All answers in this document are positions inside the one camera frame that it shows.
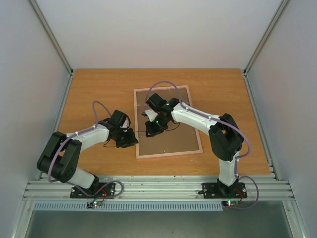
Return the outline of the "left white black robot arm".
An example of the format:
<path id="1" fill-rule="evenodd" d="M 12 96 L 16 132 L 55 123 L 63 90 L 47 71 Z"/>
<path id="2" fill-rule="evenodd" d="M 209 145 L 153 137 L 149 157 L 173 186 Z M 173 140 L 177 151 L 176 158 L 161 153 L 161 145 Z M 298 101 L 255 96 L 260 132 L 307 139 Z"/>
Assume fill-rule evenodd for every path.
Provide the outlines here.
<path id="1" fill-rule="evenodd" d="M 130 124 L 127 114 L 115 110 L 110 117 L 82 131 L 69 134 L 54 132 L 37 161 L 37 169 L 48 175 L 49 182 L 68 183 L 86 197 L 95 197 L 103 186 L 97 176 L 78 166 L 80 153 L 111 140 L 116 148 L 138 144 Z"/>

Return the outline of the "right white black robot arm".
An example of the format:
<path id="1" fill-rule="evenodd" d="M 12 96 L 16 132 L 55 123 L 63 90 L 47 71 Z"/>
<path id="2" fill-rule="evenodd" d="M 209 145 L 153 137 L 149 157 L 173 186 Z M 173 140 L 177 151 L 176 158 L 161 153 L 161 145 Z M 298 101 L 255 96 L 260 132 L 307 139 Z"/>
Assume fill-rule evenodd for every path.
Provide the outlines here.
<path id="1" fill-rule="evenodd" d="M 146 97 L 149 110 L 142 115 L 145 122 L 146 137 L 155 137 L 168 130 L 168 123 L 184 123 L 209 136 L 211 150 L 219 159 L 217 188 L 221 197 L 229 197 L 236 191 L 238 183 L 237 160 L 242 149 L 244 137 L 229 114 L 215 116 L 194 109 L 177 98 L 169 101 L 154 93 Z"/>

